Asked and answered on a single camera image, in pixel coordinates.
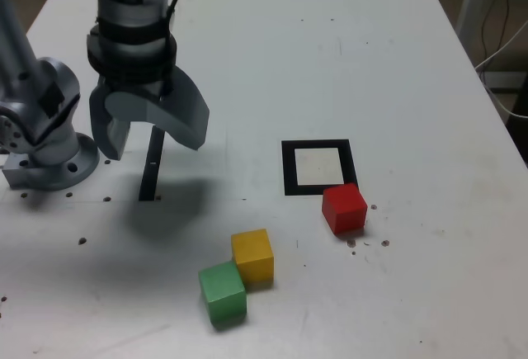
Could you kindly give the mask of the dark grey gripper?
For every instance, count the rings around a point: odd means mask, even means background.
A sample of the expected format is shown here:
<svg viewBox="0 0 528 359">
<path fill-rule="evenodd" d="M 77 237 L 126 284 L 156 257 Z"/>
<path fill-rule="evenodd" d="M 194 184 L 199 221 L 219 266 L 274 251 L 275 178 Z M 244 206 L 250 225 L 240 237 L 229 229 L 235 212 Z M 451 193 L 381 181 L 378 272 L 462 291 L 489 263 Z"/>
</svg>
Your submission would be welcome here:
<svg viewBox="0 0 528 359">
<path fill-rule="evenodd" d="M 164 81 L 118 83 L 99 77 L 89 99 L 92 137 L 108 159 L 121 159 L 130 122 L 156 125 L 179 144 L 205 142 L 210 109 L 192 79 L 174 66 Z"/>
</svg>

